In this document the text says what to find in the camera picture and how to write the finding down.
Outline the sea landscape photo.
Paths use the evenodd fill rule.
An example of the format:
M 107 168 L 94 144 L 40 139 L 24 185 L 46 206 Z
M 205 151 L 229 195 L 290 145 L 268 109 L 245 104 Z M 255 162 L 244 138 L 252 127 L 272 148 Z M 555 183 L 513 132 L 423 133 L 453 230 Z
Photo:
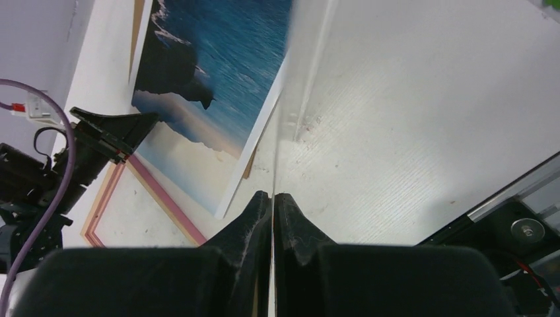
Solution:
M 154 1 L 134 110 L 138 155 L 184 211 L 222 219 L 281 91 L 292 1 Z

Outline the clear acrylic sheet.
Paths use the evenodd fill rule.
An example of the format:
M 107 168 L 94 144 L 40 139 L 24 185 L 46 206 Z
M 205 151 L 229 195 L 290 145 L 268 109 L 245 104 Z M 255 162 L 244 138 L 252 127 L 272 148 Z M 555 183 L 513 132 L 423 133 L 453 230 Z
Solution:
M 295 1 L 289 27 L 285 77 L 278 99 L 273 177 L 272 316 L 323 316 L 324 297 L 317 251 L 333 240 L 304 216 L 296 188 L 304 181 L 302 134 L 306 111 L 326 46 L 337 1 Z

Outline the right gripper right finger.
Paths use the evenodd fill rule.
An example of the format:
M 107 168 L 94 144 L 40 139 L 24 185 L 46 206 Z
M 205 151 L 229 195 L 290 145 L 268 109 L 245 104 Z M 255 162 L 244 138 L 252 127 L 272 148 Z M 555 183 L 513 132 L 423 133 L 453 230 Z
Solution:
M 278 316 L 514 316 L 478 251 L 338 244 L 290 194 L 274 197 Z

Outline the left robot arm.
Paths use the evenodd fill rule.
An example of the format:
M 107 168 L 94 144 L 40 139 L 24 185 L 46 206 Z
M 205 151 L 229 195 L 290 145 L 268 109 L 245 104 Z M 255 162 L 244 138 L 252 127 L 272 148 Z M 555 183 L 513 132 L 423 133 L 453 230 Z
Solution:
M 102 115 L 74 107 L 70 113 L 76 160 L 69 185 L 48 223 L 25 255 L 19 272 L 35 268 L 48 253 L 62 248 L 62 228 L 72 224 L 68 212 L 112 162 L 124 163 L 159 121 L 156 112 Z M 68 161 L 64 148 L 46 162 L 1 144 L 1 273 L 6 274 L 23 244 L 55 197 Z

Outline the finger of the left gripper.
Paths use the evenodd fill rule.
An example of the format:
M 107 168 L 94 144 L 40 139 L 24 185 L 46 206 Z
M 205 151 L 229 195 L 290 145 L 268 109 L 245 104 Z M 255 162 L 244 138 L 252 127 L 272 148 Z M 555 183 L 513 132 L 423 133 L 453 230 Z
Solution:
M 155 112 L 102 115 L 78 107 L 70 109 L 79 123 L 76 128 L 96 141 L 103 141 L 121 153 L 134 153 L 159 121 Z

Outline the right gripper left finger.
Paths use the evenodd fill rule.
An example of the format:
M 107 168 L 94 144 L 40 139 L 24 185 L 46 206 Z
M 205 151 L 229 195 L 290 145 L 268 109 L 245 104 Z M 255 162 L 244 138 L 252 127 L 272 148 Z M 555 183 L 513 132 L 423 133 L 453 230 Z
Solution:
M 266 316 L 271 200 L 196 248 L 83 248 L 50 255 L 13 316 Z

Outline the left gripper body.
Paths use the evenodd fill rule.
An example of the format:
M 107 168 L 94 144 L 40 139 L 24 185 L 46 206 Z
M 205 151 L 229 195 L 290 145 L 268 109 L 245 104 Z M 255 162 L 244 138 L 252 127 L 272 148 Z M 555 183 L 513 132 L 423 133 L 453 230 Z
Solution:
M 76 126 L 73 129 L 75 162 L 72 167 L 71 180 L 55 210 L 57 214 L 61 215 L 68 214 L 108 163 L 120 164 L 123 162 L 123 153 L 103 141 L 96 141 L 78 131 Z

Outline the pink wooden photo frame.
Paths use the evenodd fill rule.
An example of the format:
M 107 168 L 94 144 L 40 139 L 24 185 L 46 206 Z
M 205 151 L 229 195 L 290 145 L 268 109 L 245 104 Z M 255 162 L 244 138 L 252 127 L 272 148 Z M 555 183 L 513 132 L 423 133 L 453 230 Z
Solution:
M 136 156 L 109 165 L 81 236 L 98 248 L 198 247 L 207 241 Z

